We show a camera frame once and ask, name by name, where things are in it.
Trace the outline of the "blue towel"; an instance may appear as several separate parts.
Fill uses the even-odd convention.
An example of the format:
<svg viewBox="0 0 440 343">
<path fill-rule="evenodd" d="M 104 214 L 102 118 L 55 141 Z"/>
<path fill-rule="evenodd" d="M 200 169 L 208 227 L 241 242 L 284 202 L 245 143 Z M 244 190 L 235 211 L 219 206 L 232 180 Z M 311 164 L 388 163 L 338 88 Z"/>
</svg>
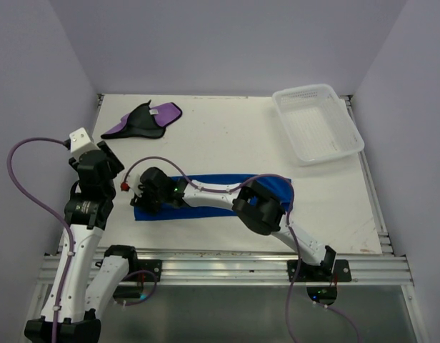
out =
<svg viewBox="0 0 440 343">
<path fill-rule="evenodd" d="M 241 183 L 252 177 L 254 177 L 254 174 L 189 175 L 189 178 L 192 181 L 222 185 Z M 289 209 L 291 202 L 291 190 L 289 185 L 283 179 L 278 179 L 276 177 L 263 177 L 258 179 L 258 183 L 265 186 L 278 198 L 280 198 L 282 206 L 285 208 L 285 210 Z M 141 222 L 235 216 L 236 215 L 232 210 L 213 207 L 182 207 L 180 209 L 175 209 L 170 205 L 163 204 L 157 214 L 149 214 L 140 208 L 134 208 L 134 219 Z"/>
</svg>

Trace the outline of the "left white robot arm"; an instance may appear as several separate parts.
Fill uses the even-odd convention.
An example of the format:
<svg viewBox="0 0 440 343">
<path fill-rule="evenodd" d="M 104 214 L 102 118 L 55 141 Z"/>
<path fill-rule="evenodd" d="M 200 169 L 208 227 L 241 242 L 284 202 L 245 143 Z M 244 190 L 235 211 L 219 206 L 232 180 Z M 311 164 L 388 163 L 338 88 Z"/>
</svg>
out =
<svg viewBox="0 0 440 343">
<path fill-rule="evenodd" d="M 89 281 L 93 258 L 114 207 L 114 179 L 124 165 L 105 141 L 79 146 L 72 139 L 69 160 L 78 174 L 64 208 L 68 229 L 51 293 L 38 319 L 29 320 L 24 335 L 30 342 L 97 342 L 100 316 L 123 279 L 140 271 L 133 247 L 112 249 L 106 266 Z"/>
</svg>

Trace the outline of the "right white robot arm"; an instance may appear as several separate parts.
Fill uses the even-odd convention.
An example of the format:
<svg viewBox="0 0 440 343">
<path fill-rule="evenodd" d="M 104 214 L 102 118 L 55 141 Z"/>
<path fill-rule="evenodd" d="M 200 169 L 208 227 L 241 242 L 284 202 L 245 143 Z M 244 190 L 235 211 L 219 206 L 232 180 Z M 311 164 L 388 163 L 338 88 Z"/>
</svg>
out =
<svg viewBox="0 0 440 343">
<path fill-rule="evenodd" d="M 137 221 L 237 216 L 253 233 L 273 236 L 298 253 L 301 275 L 326 280 L 335 272 L 336 252 L 291 218 L 294 190 L 288 179 L 252 175 L 169 177 L 157 167 L 127 179 Z"/>
</svg>

